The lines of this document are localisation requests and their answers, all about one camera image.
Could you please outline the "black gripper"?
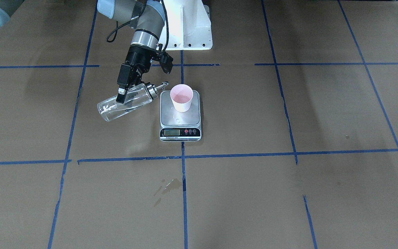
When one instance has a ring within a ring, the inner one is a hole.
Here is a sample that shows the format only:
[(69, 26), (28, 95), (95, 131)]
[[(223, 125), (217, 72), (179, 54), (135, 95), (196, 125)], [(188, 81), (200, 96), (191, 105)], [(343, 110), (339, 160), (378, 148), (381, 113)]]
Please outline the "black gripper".
[(155, 49), (145, 46), (130, 46), (125, 62), (117, 77), (119, 89), (116, 102), (124, 104), (128, 90), (142, 81), (142, 74), (150, 71), (151, 60), (157, 55)]

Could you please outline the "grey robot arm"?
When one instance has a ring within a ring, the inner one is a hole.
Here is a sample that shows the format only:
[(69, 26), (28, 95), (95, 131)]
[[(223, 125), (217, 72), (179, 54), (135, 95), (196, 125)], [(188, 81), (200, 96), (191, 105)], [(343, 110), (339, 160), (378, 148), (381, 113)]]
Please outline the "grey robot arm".
[(142, 74), (149, 72), (152, 61), (162, 62), (167, 74), (172, 69), (172, 58), (158, 42), (166, 22), (166, 10), (158, 0), (98, 0), (99, 13), (116, 21), (116, 28), (106, 38), (115, 40), (117, 31), (130, 26), (135, 30), (126, 60), (117, 78), (117, 103), (124, 104), (133, 86), (141, 83)]

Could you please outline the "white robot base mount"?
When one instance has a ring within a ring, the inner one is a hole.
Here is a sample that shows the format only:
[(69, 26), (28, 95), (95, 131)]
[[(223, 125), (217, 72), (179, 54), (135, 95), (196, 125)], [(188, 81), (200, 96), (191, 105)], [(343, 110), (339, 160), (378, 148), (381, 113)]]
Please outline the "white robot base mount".
[(165, 0), (169, 33), (164, 27), (159, 44), (167, 50), (209, 50), (213, 47), (209, 7), (202, 0)]

